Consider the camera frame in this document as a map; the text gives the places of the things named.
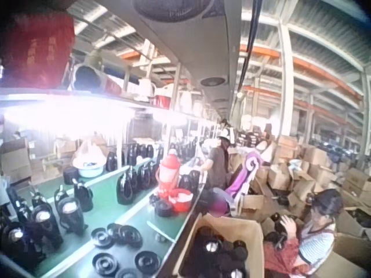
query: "red container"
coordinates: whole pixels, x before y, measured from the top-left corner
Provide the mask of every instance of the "red container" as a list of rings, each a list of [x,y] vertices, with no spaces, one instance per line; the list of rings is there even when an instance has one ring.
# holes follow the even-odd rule
[[[171,98],[170,97],[165,97],[165,96],[155,96],[152,103],[153,105],[164,108],[164,109],[169,109],[170,108],[170,103],[171,103]]]
[[[193,193],[183,188],[173,189],[169,194],[169,201],[177,213],[186,213],[191,209]]]

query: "worker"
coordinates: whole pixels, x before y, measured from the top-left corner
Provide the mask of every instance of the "worker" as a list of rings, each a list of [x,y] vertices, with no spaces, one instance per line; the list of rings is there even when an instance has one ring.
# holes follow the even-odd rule
[[[271,242],[264,243],[266,277],[308,277],[327,259],[332,251],[335,218],[343,209],[341,195],[335,189],[317,194],[311,207],[311,219],[297,233],[294,220],[283,216],[281,224],[287,241],[281,250]]]
[[[230,131],[224,129],[218,136],[218,146],[212,148],[210,154],[204,164],[201,166],[201,171],[207,171],[206,187],[218,187],[225,190],[228,185],[228,147],[231,144]]]

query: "orange beam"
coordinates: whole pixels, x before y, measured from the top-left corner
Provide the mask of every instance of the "orange beam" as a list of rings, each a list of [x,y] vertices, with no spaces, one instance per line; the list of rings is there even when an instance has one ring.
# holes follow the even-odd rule
[[[247,46],[246,45],[240,45],[239,49],[240,49],[240,51],[246,51]],[[264,48],[264,47],[258,47],[258,46],[253,47],[253,53],[258,54],[258,55],[270,56],[270,57],[273,57],[273,58],[280,58],[280,56],[281,56],[281,53],[279,51],[272,50],[272,49],[267,49],[267,48]],[[336,85],[341,87],[348,96],[351,96],[352,98],[356,99],[357,101],[362,101],[363,100],[363,97],[360,96],[357,92],[355,92],[352,88],[350,88],[346,83],[344,83],[340,79],[336,78],[335,76],[327,73],[323,69],[321,69],[319,67],[316,67],[315,65],[313,65],[313,64],[311,64],[307,61],[304,61],[302,59],[296,58],[296,57],[293,58],[293,62],[294,62],[295,67],[299,67],[299,68],[308,70],[316,76],[320,76],[324,79],[327,79],[327,80],[335,83]]]
[[[269,91],[269,90],[266,90],[266,89],[260,89],[260,88],[255,88],[255,87],[251,87],[251,86],[244,86],[243,88],[245,90],[251,90],[254,93],[255,92],[259,92],[259,93],[262,93],[263,95],[266,95],[266,96],[281,98],[281,94],[276,93],[276,92],[272,92],[272,91]],[[312,110],[314,110],[315,112],[317,112],[319,114],[322,114],[322,115],[324,115],[324,116],[326,116],[328,118],[331,118],[331,119],[335,120],[337,123],[339,123],[341,125],[346,124],[346,122],[345,122],[345,120],[343,118],[330,113],[326,109],[323,109],[323,108],[318,107],[316,105],[311,105],[311,104],[309,104],[306,101],[294,100],[294,104],[297,105],[297,106],[299,106],[299,107],[301,107],[301,108],[304,108],[304,109],[312,109]]]

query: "ceiling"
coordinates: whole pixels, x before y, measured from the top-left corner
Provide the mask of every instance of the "ceiling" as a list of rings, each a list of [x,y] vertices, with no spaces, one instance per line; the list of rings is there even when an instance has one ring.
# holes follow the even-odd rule
[[[166,83],[173,82],[178,61],[185,64],[181,74],[184,83],[191,82],[200,87],[198,81],[207,76],[208,72],[212,75],[216,65],[216,75],[229,75],[231,79],[234,79],[235,75],[237,78],[230,80],[229,85],[234,87],[238,83],[244,52],[240,51],[238,64],[234,67],[235,57],[228,58],[226,50],[231,45],[225,39],[222,41],[223,45],[217,44],[220,38],[212,27],[202,33],[197,30],[197,24],[194,24],[191,32],[182,30],[176,36],[171,33],[171,28],[163,28],[160,34],[160,28],[156,31],[156,26],[125,13],[119,6],[112,6],[113,1],[98,2],[102,5],[90,0],[78,0],[68,9],[72,15],[91,22],[86,24],[75,19],[78,39],[91,43],[95,48],[109,50],[135,66],[148,64],[148,60],[145,63],[139,61],[139,52],[144,51],[144,43],[148,39],[158,49],[151,58],[153,75]],[[239,22],[237,30],[241,33],[241,50],[243,45],[247,45],[249,37],[252,2],[242,0],[241,17],[233,14],[233,19],[228,19],[233,22],[237,18]],[[281,46],[277,29],[280,20],[290,33],[294,57],[295,98],[307,101],[309,95],[313,94],[314,105],[327,109],[339,118],[344,118],[345,112],[348,111],[348,122],[356,128],[362,126],[360,103],[363,93],[359,73],[371,65],[371,33],[368,28],[371,23],[364,12],[350,0],[264,0],[244,85],[253,86],[254,79],[257,78],[259,88],[281,93]],[[202,37],[208,37],[209,33],[212,33],[210,42]],[[198,42],[190,39],[192,34]],[[226,34],[234,33],[228,29]],[[188,39],[189,45],[182,40],[182,36]],[[225,64],[224,69],[220,69],[222,63]],[[216,109],[220,109],[220,115],[228,115],[231,95],[233,94],[229,89],[221,89],[215,93],[212,100],[228,100],[215,103],[211,101]],[[279,105],[272,97],[262,99],[260,105],[268,103],[270,107]]]

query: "metal roof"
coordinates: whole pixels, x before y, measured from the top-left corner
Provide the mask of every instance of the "metal roof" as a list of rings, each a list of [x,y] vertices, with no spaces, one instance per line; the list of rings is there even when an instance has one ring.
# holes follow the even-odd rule
[[[357,75],[371,64],[371,32],[365,27],[367,18],[362,11],[351,0],[288,0],[288,2],[289,8],[285,7],[284,0],[263,1],[254,45],[280,51],[277,24],[280,15],[281,19],[285,16],[283,20],[290,31],[293,55],[345,82],[362,95],[362,83],[359,78],[357,79]],[[252,3],[252,0],[242,0],[241,43],[244,44],[247,44],[249,37]],[[95,1],[77,0],[68,11],[107,31],[103,32],[92,25],[75,20],[77,36],[95,47],[122,54],[130,50],[127,44],[141,49],[145,41],[133,27]],[[120,37],[125,43],[110,37],[110,33]],[[243,59],[239,62],[237,78],[241,73]],[[168,62],[164,67],[167,71],[174,71],[174,65]],[[153,65],[160,78],[169,78],[168,72],[160,68],[162,67],[159,64]],[[254,77],[265,76],[270,82],[261,82],[261,86],[279,89],[281,86],[279,81],[282,79],[280,68],[282,68],[280,59],[253,53],[244,84],[251,85]],[[329,109],[357,108],[357,104],[352,99],[347,99],[338,85],[334,86],[327,77],[313,74],[310,70],[294,67],[294,84],[297,96],[319,90],[315,101],[321,105],[328,105]],[[354,111],[353,116],[363,118],[360,112]]]

